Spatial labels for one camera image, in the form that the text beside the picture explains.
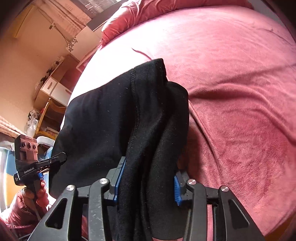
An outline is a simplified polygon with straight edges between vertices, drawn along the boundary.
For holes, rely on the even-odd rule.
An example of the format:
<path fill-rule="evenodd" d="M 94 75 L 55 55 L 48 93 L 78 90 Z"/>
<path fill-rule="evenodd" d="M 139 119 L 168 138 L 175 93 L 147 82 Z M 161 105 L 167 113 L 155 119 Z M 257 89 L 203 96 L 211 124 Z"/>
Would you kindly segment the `person's left hand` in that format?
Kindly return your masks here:
<path fill-rule="evenodd" d="M 40 189 L 36 193 L 25 187 L 22 189 L 21 194 L 24 204 L 31 210 L 35 207 L 35 203 L 42 208 L 47 207 L 50 203 L 44 180 L 40 181 Z"/>

